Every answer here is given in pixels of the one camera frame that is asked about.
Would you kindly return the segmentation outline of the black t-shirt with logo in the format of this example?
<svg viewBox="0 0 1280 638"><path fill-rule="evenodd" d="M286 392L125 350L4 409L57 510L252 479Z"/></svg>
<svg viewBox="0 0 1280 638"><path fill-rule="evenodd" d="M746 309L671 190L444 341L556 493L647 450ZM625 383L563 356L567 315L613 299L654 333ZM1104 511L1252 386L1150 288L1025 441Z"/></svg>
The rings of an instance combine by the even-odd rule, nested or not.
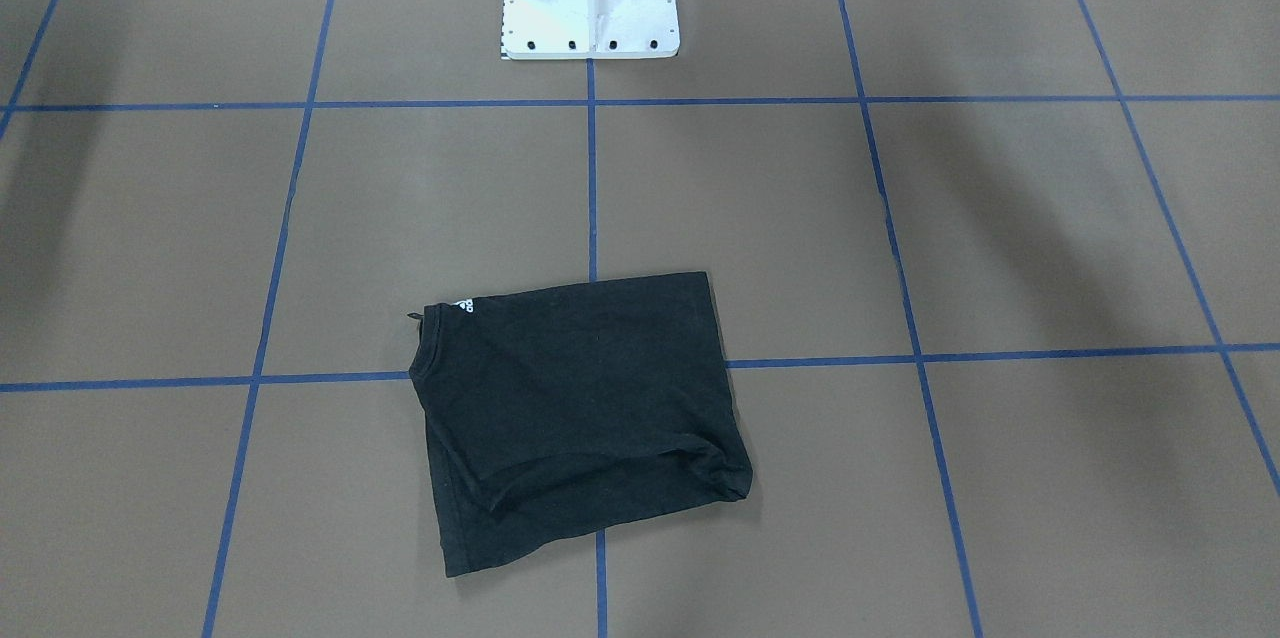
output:
<svg viewBox="0 0 1280 638"><path fill-rule="evenodd" d="M449 578L750 495L707 273L477 296L411 319Z"/></svg>

